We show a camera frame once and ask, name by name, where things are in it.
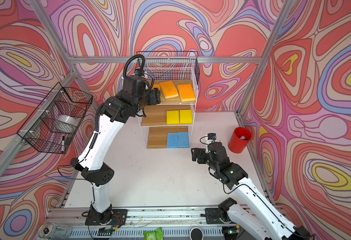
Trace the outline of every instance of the colorful patterned wall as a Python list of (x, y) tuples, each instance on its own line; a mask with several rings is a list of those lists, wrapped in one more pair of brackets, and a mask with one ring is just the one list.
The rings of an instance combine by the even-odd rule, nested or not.
[[(281, 4), (260, 0), (69, 0), (47, 2), (45, 9), (74, 56), (185, 50), (196, 50), (200, 56), (260, 56)], [(118, 90), (123, 64), (77, 67), (98, 103)], [(254, 67), (202, 64), (197, 110), (236, 110)]]
[[(51, 87), (67, 73), (27, 0), (0, 1), (0, 154)], [(0, 177), (0, 239), (33, 238), (68, 183), (58, 174), (57, 165), (68, 164), (85, 147), (93, 119), (94, 110), (88, 111), (64, 156), (38, 153), (25, 145), (13, 160)], [(62, 171), (70, 176), (72, 170)]]
[(276, 203), (351, 240), (351, 1), (297, 1), (242, 118)]

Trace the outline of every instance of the red cup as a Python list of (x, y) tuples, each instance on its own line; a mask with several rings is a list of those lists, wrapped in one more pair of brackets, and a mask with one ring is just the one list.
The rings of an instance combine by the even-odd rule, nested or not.
[(234, 129), (228, 147), (230, 151), (234, 153), (241, 153), (245, 149), (250, 139), (251, 133), (249, 130), (243, 127), (237, 127), (236, 129)]

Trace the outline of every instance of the black wire basket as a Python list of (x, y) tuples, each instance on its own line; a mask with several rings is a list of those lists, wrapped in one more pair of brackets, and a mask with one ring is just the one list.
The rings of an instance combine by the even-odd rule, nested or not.
[[(48, 98), (53, 100), (39, 109)], [(38, 114), (34, 124), (22, 129), (24, 123), (17, 134), (39, 152), (65, 154), (92, 101), (91, 94), (58, 83), (25, 121)]]

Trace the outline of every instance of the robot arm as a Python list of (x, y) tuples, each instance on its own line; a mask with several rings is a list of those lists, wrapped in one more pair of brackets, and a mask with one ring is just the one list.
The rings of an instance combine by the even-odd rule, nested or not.
[[(142, 59), (140, 68), (136, 69), (134, 75), (126, 76), (129, 64), (137, 58)], [(107, 224), (113, 214), (109, 200), (109, 181), (114, 171), (104, 163), (106, 152), (129, 117), (138, 116), (137, 113), (140, 110), (143, 111), (146, 105), (161, 103), (159, 89), (152, 89), (154, 81), (149, 85), (145, 78), (144, 64), (143, 55), (134, 55), (126, 62), (123, 71), (123, 88), (99, 106), (91, 140), (82, 154), (70, 161), (70, 164), (81, 171), (81, 175), (93, 184), (92, 207), (99, 213), (101, 224)]]
[(304, 227), (297, 228), (264, 197), (238, 164), (230, 162), (225, 147), (215, 139), (215, 134), (209, 133), (206, 149), (192, 148), (192, 161), (209, 165), (209, 171), (214, 171), (210, 174), (229, 189), (234, 188), (232, 192), (242, 198), (258, 217), (254, 218), (228, 198), (218, 206), (222, 221), (239, 224), (258, 240), (303, 240), (310, 237)]

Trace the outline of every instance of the orange sponge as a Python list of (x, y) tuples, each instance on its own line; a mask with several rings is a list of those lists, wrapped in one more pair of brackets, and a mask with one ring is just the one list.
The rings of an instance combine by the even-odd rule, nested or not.
[(161, 89), (160, 86), (159, 86), (159, 84), (153, 84), (152, 89), (155, 89), (155, 88)]
[(182, 102), (193, 102), (195, 101), (195, 94), (192, 84), (179, 84), (178, 85), (179, 96)]
[(178, 92), (173, 81), (161, 82), (159, 85), (161, 86), (165, 99), (178, 97)]

